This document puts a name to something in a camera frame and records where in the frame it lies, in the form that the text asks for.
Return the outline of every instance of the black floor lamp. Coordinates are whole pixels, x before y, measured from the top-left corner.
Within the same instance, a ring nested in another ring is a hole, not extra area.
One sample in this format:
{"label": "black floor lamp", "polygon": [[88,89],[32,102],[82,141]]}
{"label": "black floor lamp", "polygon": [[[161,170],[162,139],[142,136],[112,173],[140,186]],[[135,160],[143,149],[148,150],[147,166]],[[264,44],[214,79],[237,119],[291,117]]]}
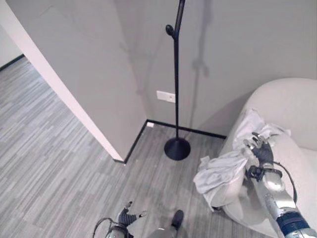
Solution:
{"label": "black floor lamp", "polygon": [[175,114],[176,137],[167,141],[164,147],[165,154],[172,160],[183,160],[190,153],[190,144],[184,138],[178,136],[178,39],[180,24],[182,22],[185,0],[179,1],[175,29],[171,25],[166,26],[166,32],[174,40],[174,67],[175,67]]}

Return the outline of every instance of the black shoe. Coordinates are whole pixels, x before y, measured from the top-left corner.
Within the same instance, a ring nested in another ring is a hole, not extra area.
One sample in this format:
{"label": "black shoe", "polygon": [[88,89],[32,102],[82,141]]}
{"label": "black shoe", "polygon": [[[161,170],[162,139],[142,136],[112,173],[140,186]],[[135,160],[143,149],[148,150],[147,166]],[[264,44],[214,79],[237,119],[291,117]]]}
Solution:
{"label": "black shoe", "polygon": [[183,218],[184,218],[184,212],[182,210],[178,210],[173,217],[172,226],[175,227],[177,231],[182,225]]}

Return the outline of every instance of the towel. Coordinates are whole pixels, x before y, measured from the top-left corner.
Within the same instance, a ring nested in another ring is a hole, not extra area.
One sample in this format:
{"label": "towel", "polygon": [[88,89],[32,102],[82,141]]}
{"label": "towel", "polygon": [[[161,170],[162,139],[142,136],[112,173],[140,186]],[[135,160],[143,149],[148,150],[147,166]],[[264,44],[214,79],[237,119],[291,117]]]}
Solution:
{"label": "towel", "polygon": [[212,160],[209,156],[201,158],[198,172],[194,177],[194,183],[198,193],[204,196],[209,206],[220,186],[230,184],[231,181],[235,180],[246,165],[248,157],[242,152],[245,148],[243,140],[250,140],[252,132],[257,132],[265,139],[269,139],[272,135],[286,133],[290,136],[291,134],[290,130],[283,129],[272,123],[266,124],[256,110],[247,110],[234,134],[233,151]]}

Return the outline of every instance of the gray wall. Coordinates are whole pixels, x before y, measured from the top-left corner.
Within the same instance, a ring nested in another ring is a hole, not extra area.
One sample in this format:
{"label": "gray wall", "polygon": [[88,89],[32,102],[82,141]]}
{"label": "gray wall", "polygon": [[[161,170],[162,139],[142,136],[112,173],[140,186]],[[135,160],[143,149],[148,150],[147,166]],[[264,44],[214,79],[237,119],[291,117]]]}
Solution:
{"label": "gray wall", "polygon": [[[178,0],[116,0],[150,119],[174,123],[173,42]],[[250,94],[283,77],[316,79],[316,0],[186,0],[180,33],[180,124],[226,135]]]}
{"label": "gray wall", "polygon": [[8,0],[52,68],[124,159],[146,114],[112,0]]}
{"label": "gray wall", "polygon": [[0,25],[0,67],[21,55],[22,52]]}

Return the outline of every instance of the silver metal arm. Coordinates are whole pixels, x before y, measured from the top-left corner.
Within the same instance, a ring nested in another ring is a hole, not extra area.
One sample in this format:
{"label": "silver metal arm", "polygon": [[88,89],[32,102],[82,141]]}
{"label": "silver metal arm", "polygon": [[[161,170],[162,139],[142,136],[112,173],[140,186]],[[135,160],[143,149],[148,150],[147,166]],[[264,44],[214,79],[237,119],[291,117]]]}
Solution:
{"label": "silver metal arm", "polygon": [[247,177],[252,181],[259,201],[280,238],[317,238],[302,217],[293,198],[286,192],[281,171],[274,169],[273,153],[266,139],[253,133],[253,141],[245,140],[257,161],[248,163]]}

